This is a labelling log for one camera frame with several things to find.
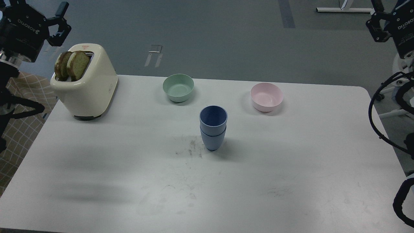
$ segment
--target chair wheel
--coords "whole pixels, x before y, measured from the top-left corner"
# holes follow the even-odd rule
[[[378,101],[381,101],[381,100],[385,99],[385,96],[384,96],[383,94],[378,94],[378,95],[375,97],[375,99],[376,99],[376,100],[378,100]]]

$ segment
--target plastic cup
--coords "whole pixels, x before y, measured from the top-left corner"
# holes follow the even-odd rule
[[[227,112],[224,108],[211,105],[200,112],[200,128],[208,136],[217,136],[224,132],[227,124]]]
[[[220,148],[221,144],[224,141],[224,135],[226,134],[226,128],[220,135],[217,135],[217,136],[208,136],[207,134],[203,132],[201,128],[200,128],[200,132],[201,132],[201,139],[203,140],[204,146],[208,150],[217,150],[218,148]]]

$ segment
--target white table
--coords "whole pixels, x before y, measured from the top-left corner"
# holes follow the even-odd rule
[[[120,75],[108,112],[94,121],[75,120],[58,102],[0,198],[0,227],[412,230],[392,210],[405,176],[392,147],[370,127],[363,88],[277,83],[285,99],[264,114],[250,103],[257,82],[194,79],[194,96],[175,104],[163,93],[163,80]],[[198,120],[211,104],[229,114],[215,152],[204,148]],[[410,216],[413,202],[407,202]]]

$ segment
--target green bowl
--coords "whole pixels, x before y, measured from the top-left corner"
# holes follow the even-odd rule
[[[175,74],[166,78],[162,88],[171,101],[180,103],[190,98],[194,89],[194,81],[188,75]]]

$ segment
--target pink bowl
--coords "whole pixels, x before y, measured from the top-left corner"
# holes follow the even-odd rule
[[[258,83],[250,91],[253,106],[261,112],[271,112],[282,103],[283,93],[271,83]]]

